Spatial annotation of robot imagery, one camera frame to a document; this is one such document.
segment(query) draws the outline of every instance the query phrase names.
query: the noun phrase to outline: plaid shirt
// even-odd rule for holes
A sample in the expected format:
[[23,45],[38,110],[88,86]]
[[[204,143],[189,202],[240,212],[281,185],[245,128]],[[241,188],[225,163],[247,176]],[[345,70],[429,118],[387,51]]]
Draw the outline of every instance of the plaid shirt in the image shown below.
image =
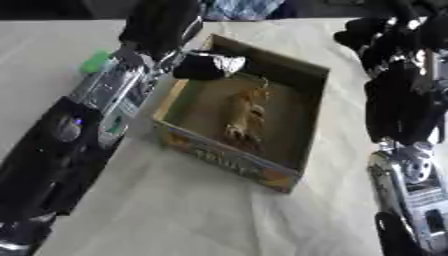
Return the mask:
[[264,20],[285,0],[214,0],[205,18],[210,20]]

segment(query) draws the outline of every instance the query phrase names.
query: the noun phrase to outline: white table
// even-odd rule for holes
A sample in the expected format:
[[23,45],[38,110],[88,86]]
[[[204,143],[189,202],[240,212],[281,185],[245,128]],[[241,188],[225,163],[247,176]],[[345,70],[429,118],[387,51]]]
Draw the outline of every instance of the white table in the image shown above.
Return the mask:
[[[211,32],[331,68],[303,181],[283,196],[150,141],[158,87],[107,169],[45,256],[380,255],[365,170],[374,150],[364,127],[366,77],[332,41],[344,20],[207,24]],[[114,50],[120,21],[0,23],[0,156],[81,77],[95,50]],[[439,155],[446,154],[441,147]],[[448,159],[442,161],[448,166]]]

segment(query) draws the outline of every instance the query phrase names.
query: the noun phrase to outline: cardboard box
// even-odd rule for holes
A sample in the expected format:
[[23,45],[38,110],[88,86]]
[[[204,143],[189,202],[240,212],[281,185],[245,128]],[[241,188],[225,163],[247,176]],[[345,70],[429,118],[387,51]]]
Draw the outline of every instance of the cardboard box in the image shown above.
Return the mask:
[[[245,56],[238,74],[223,80],[178,81],[153,119],[160,140],[280,192],[289,193],[304,174],[314,140],[329,70],[212,35],[206,49]],[[226,99],[270,81],[262,153],[244,152],[223,139]]]

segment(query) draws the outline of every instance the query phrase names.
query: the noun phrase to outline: small figurine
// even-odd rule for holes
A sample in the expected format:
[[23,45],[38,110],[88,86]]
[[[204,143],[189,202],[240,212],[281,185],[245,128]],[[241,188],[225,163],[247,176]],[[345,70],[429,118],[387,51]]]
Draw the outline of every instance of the small figurine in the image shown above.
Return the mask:
[[268,80],[259,88],[246,89],[230,96],[230,113],[225,127],[224,137],[229,144],[247,151],[261,151],[262,135],[265,123],[265,109],[261,105],[269,99]]

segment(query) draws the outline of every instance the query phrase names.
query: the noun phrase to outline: mechanical hand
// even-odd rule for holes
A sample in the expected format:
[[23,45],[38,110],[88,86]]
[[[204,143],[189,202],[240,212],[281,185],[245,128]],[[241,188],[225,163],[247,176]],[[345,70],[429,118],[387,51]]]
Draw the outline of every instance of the mechanical hand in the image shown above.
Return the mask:
[[57,217],[73,211],[158,78],[201,29],[200,10],[196,0],[142,1],[120,49],[18,142],[0,167],[0,255],[32,255]]
[[358,54],[371,78],[366,124],[380,150],[371,156],[369,174],[384,254],[444,255],[448,189],[433,146],[444,140],[448,107],[448,77],[440,72],[448,18],[434,12],[421,22],[411,5],[393,2],[397,18],[351,21],[335,39]]

